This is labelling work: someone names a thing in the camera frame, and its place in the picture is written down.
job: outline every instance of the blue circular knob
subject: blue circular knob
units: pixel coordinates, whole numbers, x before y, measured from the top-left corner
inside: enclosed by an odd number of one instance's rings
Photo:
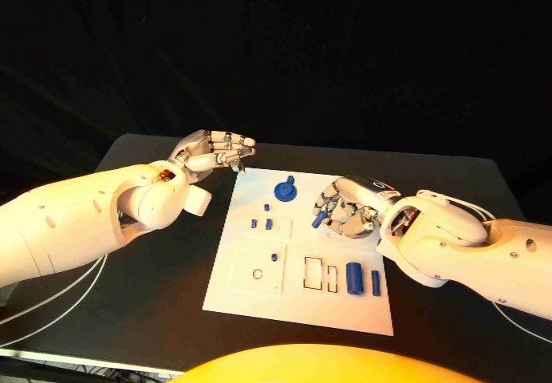
[[[281,182],[274,188],[274,196],[282,202],[290,202],[297,196],[297,188],[292,185],[294,182],[295,179],[290,176],[287,181]]]

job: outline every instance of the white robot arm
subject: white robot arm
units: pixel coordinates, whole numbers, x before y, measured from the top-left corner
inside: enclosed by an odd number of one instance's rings
[[[0,287],[68,270],[164,228],[181,210],[203,215],[210,194],[192,185],[213,168],[243,173],[255,141],[197,131],[167,160],[47,184],[0,207]]]
[[[339,205],[349,216],[343,223],[331,220]],[[552,227],[494,219],[471,203],[432,191],[402,198],[382,182],[354,177],[333,182],[313,213],[350,238],[370,235],[377,223],[377,253],[425,286],[454,280],[491,302],[552,319]]]

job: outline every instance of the black table surface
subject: black table surface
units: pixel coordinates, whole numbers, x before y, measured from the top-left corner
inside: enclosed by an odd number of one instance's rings
[[[166,159],[177,142],[176,137],[122,136],[98,171]],[[258,144],[256,149],[258,154],[245,161],[249,167],[370,176],[402,195],[429,189],[475,203],[500,218],[523,219],[490,160],[278,144]],[[203,311],[235,180],[236,174],[219,169],[197,184],[213,193],[205,216],[183,212],[170,227],[140,236],[114,252],[75,310],[10,349],[186,371],[245,349],[324,343],[415,357],[486,381],[549,380],[552,345],[516,329],[491,303],[464,286],[455,282],[439,289],[421,286],[388,260],[393,337]],[[24,281],[0,318],[40,302],[88,268]],[[46,306],[3,326],[0,344],[56,318],[82,295],[94,275]],[[514,315],[529,318],[535,326],[552,327],[527,314]]]

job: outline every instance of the black table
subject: black table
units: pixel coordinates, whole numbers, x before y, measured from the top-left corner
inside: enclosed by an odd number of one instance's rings
[[[98,171],[166,159],[177,142],[173,137],[122,136]],[[245,162],[255,168],[366,175],[390,184],[402,195],[429,189],[475,203],[500,218],[523,219],[490,160],[258,144],[258,155]],[[517,330],[470,289],[454,282],[439,289],[421,286],[388,260],[393,337],[203,311],[235,179],[229,169],[219,169],[199,183],[213,193],[205,216],[183,212],[169,228],[143,235],[111,254],[81,305],[10,349],[186,371],[254,347],[327,343],[415,357],[488,381],[549,379],[552,345]],[[40,302],[88,267],[24,281],[4,314]],[[50,304],[1,328],[0,343],[43,326],[66,310],[94,274]],[[513,315],[540,330],[552,327],[526,314]]]

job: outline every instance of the yellow object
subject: yellow object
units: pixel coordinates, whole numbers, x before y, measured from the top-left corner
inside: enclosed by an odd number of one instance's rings
[[[340,345],[274,345],[233,353],[192,369],[174,383],[190,382],[474,382],[470,377],[370,349]]]

